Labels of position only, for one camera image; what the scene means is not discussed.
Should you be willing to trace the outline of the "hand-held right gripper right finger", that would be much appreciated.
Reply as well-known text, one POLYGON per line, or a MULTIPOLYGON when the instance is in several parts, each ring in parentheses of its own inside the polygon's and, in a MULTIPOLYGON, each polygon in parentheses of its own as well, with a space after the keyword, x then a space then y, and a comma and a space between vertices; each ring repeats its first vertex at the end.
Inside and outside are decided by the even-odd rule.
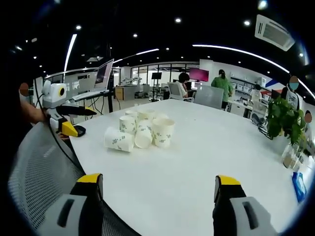
POLYGON ((215 236, 277 236, 270 213, 254 197, 245 194, 240 182, 217 175, 213 227, 215 236))

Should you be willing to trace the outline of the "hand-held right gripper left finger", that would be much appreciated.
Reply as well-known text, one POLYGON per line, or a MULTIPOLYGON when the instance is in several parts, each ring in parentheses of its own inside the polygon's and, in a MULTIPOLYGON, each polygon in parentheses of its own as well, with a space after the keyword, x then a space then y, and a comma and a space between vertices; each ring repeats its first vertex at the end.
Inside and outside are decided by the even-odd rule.
POLYGON ((46 235, 102 235, 102 185, 100 173, 80 177, 69 194, 63 194, 47 209, 46 235))

